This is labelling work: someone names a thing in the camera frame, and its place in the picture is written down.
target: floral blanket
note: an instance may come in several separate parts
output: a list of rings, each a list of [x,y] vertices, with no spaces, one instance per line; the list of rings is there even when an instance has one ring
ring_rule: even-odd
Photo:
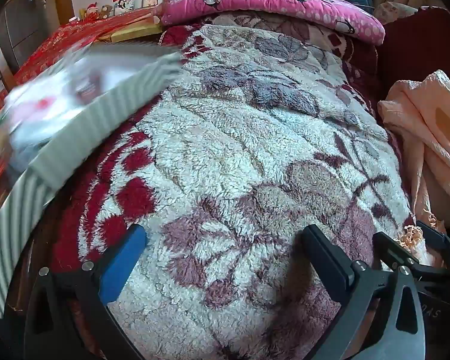
[[[298,232],[317,224],[371,263],[372,235],[409,224],[391,137],[357,90],[366,72],[343,36],[290,23],[242,12],[170,28],[184,76],[77,175],[52,266],[143,225],[149,245],[109,308],[146,359],[302,359],[338,305]]]

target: stuffed toy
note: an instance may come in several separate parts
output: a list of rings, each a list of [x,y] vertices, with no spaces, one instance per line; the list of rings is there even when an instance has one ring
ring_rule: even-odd
[[[111,5],[104,5],[98,13],[98,19],[106,19],[113,16],[113,7]]]
[[[85,11],[84,21],[94,21],[98,19],[98,8],[97,3],[90,4]]]

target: metal screw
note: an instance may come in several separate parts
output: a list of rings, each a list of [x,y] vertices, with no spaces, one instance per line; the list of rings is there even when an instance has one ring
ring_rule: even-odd
[[[363,261],[360,261],[359,259],[354,262],[355,268],[357,268],[359,271],[365,271],[367,268],[367,264],[365,264]]]
[[[94,268],[94,263],[92,261],[85,261],[82,264],[82,271],[89,272]]]
[[[44,266],[43,268],[40,268],[40,270],[38,271],[38,274],[40,276],[47,276],[48,272],[50,272],[50,270],[48,269],[48,267]]]
[[[400,271],[401,274],[404,274],[404,275],[410,274],[410,270],[404,265],[400,266],[400,268],[398,268],[398,270]]]

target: pillow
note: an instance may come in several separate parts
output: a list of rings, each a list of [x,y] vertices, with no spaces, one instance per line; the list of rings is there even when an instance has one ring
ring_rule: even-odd
[[[387,92],[398,80],[423,81],[438,69],[450,78],[450,13],[446,9],[420,9],[386,24],[385,30],[387,36],[377,52],[379,79]]]
[[[255,10],[306,19],[338,32],[380,45],[385,30],[364,10],[344,0],[166,0],[162,22],[180,24],[230,10]]]

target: pink pillow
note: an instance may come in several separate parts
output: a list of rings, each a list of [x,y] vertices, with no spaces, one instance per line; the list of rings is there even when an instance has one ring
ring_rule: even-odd
[[[162,22],[175,25],[239,9],[302,18],[375,45],[382,44],[385,37],[376,18],[344,0],[166,0]]]

